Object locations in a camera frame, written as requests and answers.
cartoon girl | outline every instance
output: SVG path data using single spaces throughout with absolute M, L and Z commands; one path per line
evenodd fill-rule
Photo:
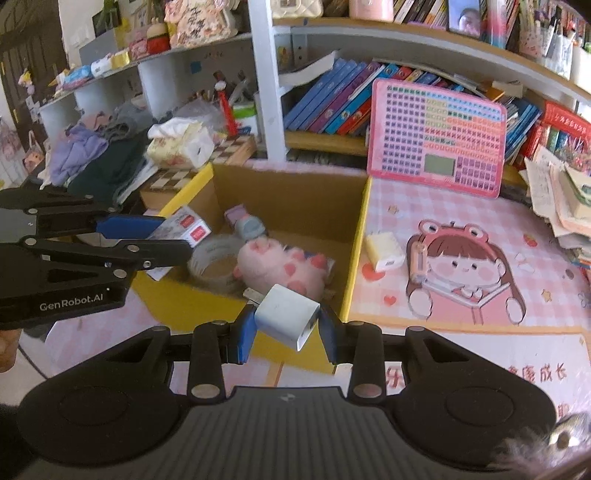
M 507 321 L 518 325 L 526 307 L 502 250 L 488 241 L 479 226 L 456 227 L 423 220 L 419 235 L 407 244 L 410 258 L 414 242 L 427 247 L 427 275 L 422 283 L 409 275 L 406 293 L 413 313 L 474 324 Z

red pen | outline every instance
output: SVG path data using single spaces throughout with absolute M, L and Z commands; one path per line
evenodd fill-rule
M 234 120 L 232 108 L 230 108 L 230 104 L 228 103 L 228 99 L 226 98 L 226 82 L 217 82 L 214 88 L 216 89 L 217 96 L 220 99 L 220 106 L 222 107 L 222 112 L 226 117 L 228 135 L 230 135 L 231 137 L 235 137 L 236 135 L 238 135 L 238 126 L 236 125 L 236 121 Z

dark green cloth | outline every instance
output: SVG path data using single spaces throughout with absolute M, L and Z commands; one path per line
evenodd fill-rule
M 80 172 L 68 185 L 68 193 L 92 195 L 97 202 L 117 205 L 117 196 L 129 185 L 144 158 L 145 132 L 136 137 L 109 144 L 105 152 Z

stuffed animal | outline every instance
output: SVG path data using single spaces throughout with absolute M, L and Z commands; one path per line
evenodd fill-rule
M 315 301 L 322 299 L 327 274 L 324 255 L 306 258 L 303 250 L 285 250 L 277 240 L 266 236 L 251 240 L 240 249 L 234 269 L 234 277 L 263 295 L 279 284 Z

purple book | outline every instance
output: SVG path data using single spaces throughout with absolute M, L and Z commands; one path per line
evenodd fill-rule
M 373 61 L 365 70 L 363 70 L 355 80 L 353 80 L 347 88 L 345 88 L 337 98 L 335 98 L 328 107 L 322 112 L 312 125 L 310 125 L 308 132 L 313 132 L 315 134 L 321 133 L 326 125 L 328 124 L 329 120 L 333 117 L 333 115 L 347 103 L 349 100 L 349 95 L 351 95 L 358 87 L 361 85 L 365 80 L 369 78 L 369 76 L 375 72 L 378 68 L 380 68 L 381 64 L 377 61 Z

